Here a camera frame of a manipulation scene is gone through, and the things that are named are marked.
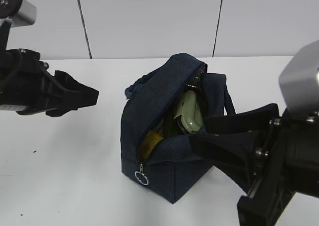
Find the navy blue bag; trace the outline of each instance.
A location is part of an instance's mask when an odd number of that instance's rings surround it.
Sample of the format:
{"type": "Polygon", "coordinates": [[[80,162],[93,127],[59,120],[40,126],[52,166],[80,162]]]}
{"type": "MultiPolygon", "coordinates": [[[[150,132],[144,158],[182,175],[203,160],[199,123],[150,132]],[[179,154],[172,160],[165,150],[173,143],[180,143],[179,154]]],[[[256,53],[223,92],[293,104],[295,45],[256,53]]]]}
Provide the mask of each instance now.
{"type": "Polygon", "coordinates": [[[182,53],[170,57],[160,68],[141,77],[125,90],[129,99],[121,120],[122,173],[163,196],[172,204],[179,200],[212,164],[193,154],[189,134],[160,141],[142,162],[140,146],[146,134],[164,116],[184,91],[196,71],[204,69],[201,87],[205,92],[206,116],[235,114],[226,87],[226,76],[207,72],[207,65],[182,53]]]}

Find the white table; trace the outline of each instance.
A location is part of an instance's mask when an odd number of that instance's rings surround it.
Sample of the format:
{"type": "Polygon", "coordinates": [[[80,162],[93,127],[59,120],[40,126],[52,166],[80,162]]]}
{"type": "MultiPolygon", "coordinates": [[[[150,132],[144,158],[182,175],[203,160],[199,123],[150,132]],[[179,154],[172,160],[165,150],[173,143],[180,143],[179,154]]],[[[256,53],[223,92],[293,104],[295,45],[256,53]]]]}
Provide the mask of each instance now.
{"type": "MultiPolygon", "coordinates": [[[[270,102],[283,111],[277,81],[290,59],[202,60],[209,72],[227,75],[240,113],[270,102]]],[[[174,205],[121,173],[124,89],[165,61],[49,61],[51,73],[66,71],[98,89],[98,104],[60,118],[1,112],[0,225],[239,226],[236,204],[244,193],[216,168],[174,205]]],[[[318,209],[318,199],[297,194],[277,225],[317,226],[318,209]]]]}

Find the white wall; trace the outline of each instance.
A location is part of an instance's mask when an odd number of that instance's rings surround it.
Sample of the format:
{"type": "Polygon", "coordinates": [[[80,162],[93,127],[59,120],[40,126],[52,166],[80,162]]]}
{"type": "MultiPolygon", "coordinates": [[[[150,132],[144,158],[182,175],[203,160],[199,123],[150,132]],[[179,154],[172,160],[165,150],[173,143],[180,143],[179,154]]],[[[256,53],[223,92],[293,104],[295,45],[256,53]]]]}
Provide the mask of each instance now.
{"type": "Polygon", "coordinates": [[[27,0],[37,7],[33,26],[11,29],[8,49],[26,48],[42,59],[89,58],[77,0],[27,0]]]}
{"type": "MultiPolygon", "coordinates": [[[[9,48],[45,59],[86,59],[77,0],[29,0],[36,24],[12,30],[9,48]]],[[[80,0],[93,58],[211,57],[221,0],[80,0]]],[[[215,56],[294,55],[319,39],[317,0],[223,0],[215,56]]]]}
{"type": "Polygon", "coordinates": [[[319,39],[318,0],[223,0],[215,56],[294,55],[319,39]]]}

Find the silver metal block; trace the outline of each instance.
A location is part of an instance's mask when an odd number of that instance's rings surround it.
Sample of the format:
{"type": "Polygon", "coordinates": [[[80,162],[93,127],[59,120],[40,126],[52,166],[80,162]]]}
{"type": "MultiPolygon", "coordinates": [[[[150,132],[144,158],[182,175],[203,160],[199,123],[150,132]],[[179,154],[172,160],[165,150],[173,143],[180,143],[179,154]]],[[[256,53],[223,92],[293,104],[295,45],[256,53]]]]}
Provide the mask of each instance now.
{"type": "Polygon", "coordinates": [[[319,40],[303,47],[279,77],[279,85],[291,114],[319,110],[319,40]]]}

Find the open bag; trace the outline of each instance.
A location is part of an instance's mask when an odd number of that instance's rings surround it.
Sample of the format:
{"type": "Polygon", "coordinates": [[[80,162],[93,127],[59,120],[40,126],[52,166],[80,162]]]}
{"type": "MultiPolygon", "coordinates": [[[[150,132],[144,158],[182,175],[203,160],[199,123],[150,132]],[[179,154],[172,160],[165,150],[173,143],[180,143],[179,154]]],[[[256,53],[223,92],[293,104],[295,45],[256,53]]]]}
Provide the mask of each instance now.
{"type": "Polygon", "coordinates": [[[142,76],[125,94],[129,100],[121,120],[122,173],[173,204],[212,167],[192,152],[192,129],[205,133],[200,119],[222,116],[224,108],[235,114],[226,76],[207,73],[205,63],[181,53],[142,76]],[[195,113],[195,120],[187,125],[182,108],[193,96],[198,100],[194,109],[199,114],[195,113]],[[173,134],[177,121],[185,127],[173,134]],[[151,134],[155,135],[151,150],[142,151],[151,134]]]}

